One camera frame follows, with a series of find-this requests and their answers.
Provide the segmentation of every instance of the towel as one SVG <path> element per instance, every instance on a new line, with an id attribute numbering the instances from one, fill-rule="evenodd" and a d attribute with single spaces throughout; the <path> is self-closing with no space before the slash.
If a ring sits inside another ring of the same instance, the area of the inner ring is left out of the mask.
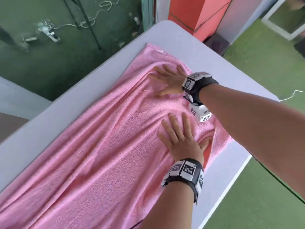
<path id="1" fill-rule="evenodd" d="M 0 198 L 1 229 L 129 229 L 138 223 L 161 195 L 162 178 L 174 163 L 157 137 L 158 131 L 166 134 L 161 120 L 170 112 L 181 126 L 182 113 L 190 115 L 198 142 L 213 136 L 204 152 L 208 168 L 231 138 L 214 116 L 197 122 L 182 95 L 154 97 L 166 85 L 147 74 L 163 64 L 173 70 L 181 64 L 191 73 L 147 44 L 111 91 L 7 187 L 10 194 Z"/>

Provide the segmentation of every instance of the white cable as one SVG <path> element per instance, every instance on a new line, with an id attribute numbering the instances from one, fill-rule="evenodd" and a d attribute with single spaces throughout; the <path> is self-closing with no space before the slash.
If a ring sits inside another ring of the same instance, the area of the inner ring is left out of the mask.
<path id="1" fill-rule="evenodd" d="M 119 0 L 117 0 L 116 3 L 112 3 L 111 1 L 102 1 L 102 2 L 99 4 L 99 6 L 102 7 L 102 8 L 103 8 L 103 7 L 106 7 L 106 6 L 109 6 L 109 8 L 107 9 L 107 11 L 109 11 L 109 10 L 111 9 L 112 5 L 117 5 L 118 3 L 119 3 Z M 90 26 L 93 26 L 93 25 L 95 24 L 95 19 L 97 18 L 97 15 L 99 14 L 100 11 L 104 11 L 104 9 L 98 10 L 98 11 L 96 12 L 96 15 L 95 15 L 94 18 L 88 17 L 89 22 L 92 22 L 92 23 L 90 23 Z M 81 22 L 81 23 L 79 24 L 79 26 L 82 27 L 82 28 L 89 28 L 88 26 L 84 26 L 84 24 L 86 24 L 86 21 Z M 68 24 L 64 24 L 64 25 L 62 25 L 62 26 L 58 26 L 58 27 L 55 27 L 54 24 L 51 24 L 51 25 L 52 25 L 53 29 L 55 29 L 55 30 L 57 30 L 57 29 L 59 29 L 59 28 L 62 28 L 62 27 L 64 27 L 64 26 L 74 26 L 74 27 L 77 27 L 76 25 L 69 24 L 69 23 L 68 23 Z"/>
<path id="2" fill-rule="evenodd" d="M 294 94 L 295 94 L 296 92 L 302 92 L 302 93 L 305 93 L 305 91 L 294 90 L 294 91 L 293 91 L 293 94 L 292 94 L 292 96 L 291 96 L 291 97 L 289 97 L 289 98 L 287 98 L 287 99 L 280 100 L 280 101 L 284 101 L 284 100 L 291 99 L 292 97 L 294 97 Z"/>

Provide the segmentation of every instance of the table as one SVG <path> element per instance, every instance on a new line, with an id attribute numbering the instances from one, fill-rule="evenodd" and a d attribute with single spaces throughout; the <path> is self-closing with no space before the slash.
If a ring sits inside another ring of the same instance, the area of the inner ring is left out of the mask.
<path id="1" fill-rule="evenodd" d="M 111 88 L 147 42 L 180 59 L 193 72 L 206 71 L 213 74 L 224 86 L 278 100 L 275 95 L 177 24 L 161 21 L 75 84 L 0 145 L 0 191 Z M 241 145 L 232 142 L 215 159 L 205 173 L 205 184 L 198 205 L 194 205 L 193 229 L 202 229 L 250 158 L 251 155 Z"/>

